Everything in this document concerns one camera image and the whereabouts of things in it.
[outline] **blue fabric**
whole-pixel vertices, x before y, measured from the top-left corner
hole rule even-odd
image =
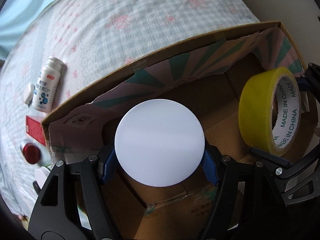
[[[208,181],[218,186],[217,166],[207,149],[204,149],[201,166]]]
[[[20,36],[54,0],[7,0],[0,11],[0,59],[5,60]]]
[[[101,178],[102,184],[106,185],[109,180],[112,180],[113,175],[116,172],[118,166],[118,158],[116,156],[116,150],[113,148],[107,161],[103,165],[103,175]]]

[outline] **white round lid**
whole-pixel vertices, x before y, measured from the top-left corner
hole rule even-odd
[[[133,179],[166,187],[196,170],[204,153],[204,133],[188,108],[153,99],[124,115],[116,130],[115,150],[120,165]]]
[[[42,189],[47,177],[50,174],[50,170],[46,167],[40,167],[35,169],[35,178],[36,182],[38,183],[39,187]]]

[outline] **clear packing tape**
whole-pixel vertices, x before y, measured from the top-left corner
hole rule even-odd
[[[278,116],[272,127],[275,97]],[[250,147],[282,156],[290,149],[297,134],[300,109],[299,87],[290,70],[280,67],[255,75],[245,84],[239,101],[242,138]]]

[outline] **white pill bottle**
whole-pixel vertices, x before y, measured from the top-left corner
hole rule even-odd
[[[51,111],[62,65],[61,60],[50,56],[46,65],[41,68],[31,103],[34,109],[45,113]]]

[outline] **bedsheet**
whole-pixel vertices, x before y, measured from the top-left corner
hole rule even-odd
[[[0,193],[12,213],[30,216],[34,169],[19,150],[25,116],[43,113],[22,102],[50,55],[66,68],[53,108],[124,64],[186,38],[258,22],[241,0],[55,0],[27,28],[0,72]]]

